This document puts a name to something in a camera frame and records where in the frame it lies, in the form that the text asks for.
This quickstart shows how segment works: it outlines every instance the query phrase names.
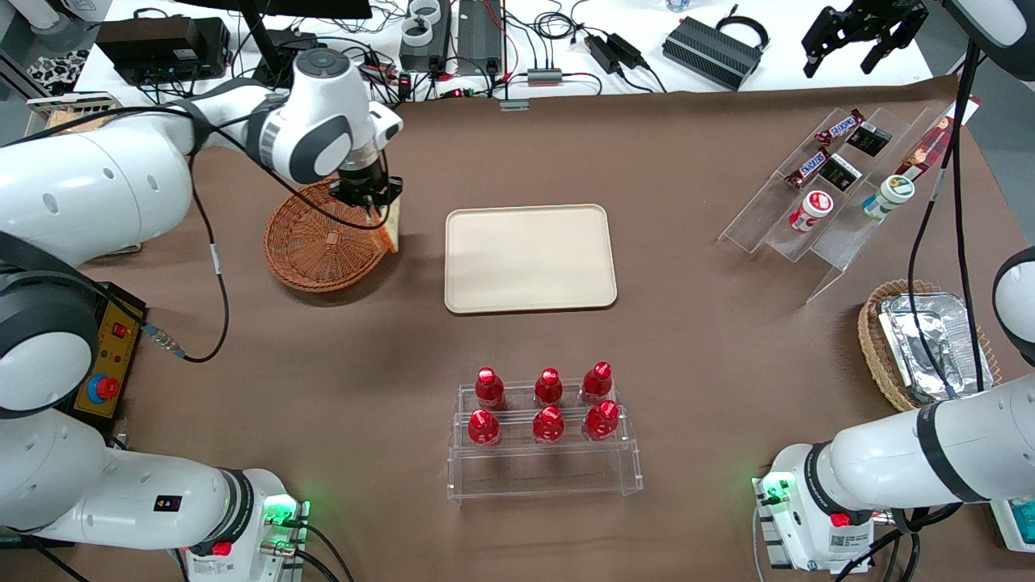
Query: clear acrylic rack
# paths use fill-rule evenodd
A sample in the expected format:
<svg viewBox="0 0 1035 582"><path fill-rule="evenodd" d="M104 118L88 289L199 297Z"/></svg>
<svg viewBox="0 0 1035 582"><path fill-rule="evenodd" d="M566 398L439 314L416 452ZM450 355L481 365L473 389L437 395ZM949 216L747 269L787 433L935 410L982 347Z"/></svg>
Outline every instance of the clear acrylic rack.
<svg viewBox="0 0 1035 582"><path fill-rule="evenodd" d="M894 174L910 148L937 120L938 112L927 108L912 123L903 121L883 108L866 116L868 122L892 136L891 141L876 156L870 156L847 142L852 132L827 146L827 151L840 155L862 174L845 192L820 176L819 172L801 190L790 185L786 181L787 176L816 155L821 147L822 144L815 138L816 134L830 128L848 116L849 112L842 109L833 110L773 172L762 190L718 237L719 240L733 241L749 254L756 253L763 244L768 244L793 263L798 262L809 251L826 261L830 270L805 300L806 303L845 274L852 261L877 232L881 221L869 219L862 212L863 201L877 192L886 177ZM814 190L829 194L833 198L834 209L830 215L819 221L811 231L799 233L791 228L788 219L804 196ZM917 191L915 198L923 197Z"/></svg>
<svg viewBox="0 0 1035 582"><path fill-rule="evenodd" d="M576 493L629 495L644 488L640 446L632 421L619 406L618 429L600 441L582 435L588 406L578 402L578 378L562 379L564 396L558 408L564 416L564 434L551 444L532 437L532 419L539 411L533 400L533 382L507 384L507 409L494 412L500 421L501 442L481 446L467 434L471 412L478 408L474 385L460 386L457 412L449 438L448 498L466 499L543 497ZM621 405L617 388L611 400Z"/></svg>

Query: brown tablecloth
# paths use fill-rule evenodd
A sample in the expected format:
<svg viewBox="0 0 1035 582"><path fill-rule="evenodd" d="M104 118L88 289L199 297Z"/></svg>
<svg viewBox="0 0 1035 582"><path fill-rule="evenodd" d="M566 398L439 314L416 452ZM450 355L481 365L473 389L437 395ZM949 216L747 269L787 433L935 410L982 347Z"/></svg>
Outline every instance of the brown tablecloth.
<svg viewBox="0 0 1035 582"><path fill-rule="evenodd" d="M205 151L197 177L230 290L230 337L204 366L142 344L127 388L131 446L274 471L313 501L313 523L336 541L358 582L752 580L749 477L788 444L894 412L869 378L855 321L875 287L905 277L923 203L896 210L807 308L826 271L819 261L748 256L716 237L832 108L882 106L906 118L944 108L953 91L942 79L543 99L527 113L475 99L406 106L406 130L389 150L392 170L406 178L403 251L331 298L289 291L267 272L262 232L285 197L280 187L235 152ZM1025 242L969 135L963 159L977 318L1012 379L1026 367L996 324L990 285ZM933 181L920 181L918 198ZM451 210L583 202L610 216L613 308L446 311ZM944 197L918 277L958 291L951 217ZM220 303L197 212L144 249L90 272L145 298L152 320L188 352L206 352ZM463 507L446 499L457 384L484 365L516 380L546 366L578 375L599 359L614 363L635 421L643 492ZM924 531L917 581L1031 580L1035 558L995 547L983 511ZM319 544L312 550L329 557ZM94 581L179 576L162 552L57 553ZM35 553L2 552L0 579L64 575Z"/></svg>

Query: aluminum foil container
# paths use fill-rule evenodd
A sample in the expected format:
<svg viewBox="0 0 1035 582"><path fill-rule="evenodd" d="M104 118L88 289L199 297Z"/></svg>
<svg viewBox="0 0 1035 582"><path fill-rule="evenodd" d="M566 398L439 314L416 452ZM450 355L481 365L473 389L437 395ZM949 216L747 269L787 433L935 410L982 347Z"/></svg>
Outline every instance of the aluminum foil container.
<svg viewBox="0 0 1035 582"><path fill-rule="evenodd" d="M923 338L948 385L939 377L923 350L908 294L888 297L877 303L878 317L898 366L903 385L920 404L977 394L977 369L971 349L967 307L963 299L951 293L917 293L916 311ZM984 385L990 387L992 371L984 352L980 354Z"/></svg>

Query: red bottle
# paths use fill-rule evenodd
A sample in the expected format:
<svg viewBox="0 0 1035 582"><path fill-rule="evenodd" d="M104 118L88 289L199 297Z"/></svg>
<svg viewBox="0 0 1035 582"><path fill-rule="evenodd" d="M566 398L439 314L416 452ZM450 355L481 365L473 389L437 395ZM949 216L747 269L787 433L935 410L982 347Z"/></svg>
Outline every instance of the red bottle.
<svg viewBox="0 0 1035 582"><path fill-rule="evenodd" d="M597 362L583 378L582 388L579 389L579 402L587 406L600 404L608 400L613 383L611 365L607 361Z"/></svg>
<svg viewBox="0 0 1035 582"><path fill-rule="evenodd" d="M605 400L589 409L583 420L583 436L589 440L603 440L618 428L618 405Z"/></svg>
<svg viewBox="0 0 1035 582"><path fill-rule="evenodd" d="M500 421L492 412L475 410L471 413L471 421L467 425L467 435L475 444L496 446L503 440L500 436Z"/></svg>
<svg viewBox="0 0 1035 582"><path fill-rule="evenodd" d="M478 380L474 382L474 394L478 397L478 406L485 410L506 410L507 400L503 395L503 380L489 367L478 371Z"/></svg>
<svg viewBox="0 0 1035 582"><path fill-rule="evenodd" d="M564 434L564 416L556 406L548 406L532 419L532 435L535 442L550 444L560 440Z"/></svg>
<svg viewBox="0 0 1035 582"><path fill-rule="evenodd" d="M561 375L553 368L543 370L542 375L535 381L535 405L539 408L557 406L561 402L562 394L564 386L561 385Z"/></svg>

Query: emergency stop button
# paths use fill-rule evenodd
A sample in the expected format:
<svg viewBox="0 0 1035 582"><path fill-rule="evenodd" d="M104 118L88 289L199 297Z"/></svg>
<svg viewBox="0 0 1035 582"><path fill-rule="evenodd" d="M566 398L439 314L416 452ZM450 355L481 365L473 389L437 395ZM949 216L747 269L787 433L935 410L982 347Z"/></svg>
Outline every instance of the emergency stop button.
<svg viewBox="0 0 1035 582"><path fill-rule="evenodd" d="M848 514L832 514L830 523L834 527L847 527L852 524L852 518L848 517Z"/></svg>
<svg viewBox="0 0 1035 582"><path fill-rule="evenodd" d="M119 394L119 381L108 374L94 374L86 384L86 396L93 404L103 404Z"/></svg>

